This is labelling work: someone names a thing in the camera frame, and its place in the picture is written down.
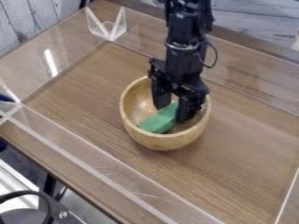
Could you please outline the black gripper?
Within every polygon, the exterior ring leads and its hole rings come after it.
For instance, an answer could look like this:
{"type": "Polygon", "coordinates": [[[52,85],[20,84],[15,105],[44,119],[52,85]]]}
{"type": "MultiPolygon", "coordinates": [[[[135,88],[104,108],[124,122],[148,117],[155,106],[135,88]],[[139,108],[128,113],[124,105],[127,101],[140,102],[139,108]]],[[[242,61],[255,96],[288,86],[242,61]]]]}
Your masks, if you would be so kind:
{"type": "Polygon", "coordinates": [[[171,103],[172,94],[179,96],[176,122],[190,121],[206,102],[210,89],[202,80],[207,55],[207,43],[182,45],[166,42],[166,59],[151,58],[148,77],[152,80],[154,106],[158,110],[171,103]]]}

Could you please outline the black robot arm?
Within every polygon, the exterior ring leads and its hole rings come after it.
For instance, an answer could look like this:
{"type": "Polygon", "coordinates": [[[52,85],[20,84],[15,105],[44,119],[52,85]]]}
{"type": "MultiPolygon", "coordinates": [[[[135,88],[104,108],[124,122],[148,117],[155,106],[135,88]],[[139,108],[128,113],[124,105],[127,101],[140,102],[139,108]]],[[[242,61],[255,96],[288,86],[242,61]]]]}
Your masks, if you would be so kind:
{"type": "Polygon", "coordinates": [[[191,120],[206,102],[210,89],[202,80],[207,49],[212,46],[206,38],[212,30],[211,0],[164,0],[168,28],[164,40],[166,60],[151,58],[151,90],[154,106],[163,109],[172,95],[179,97],[175,121],[191,120]]]}

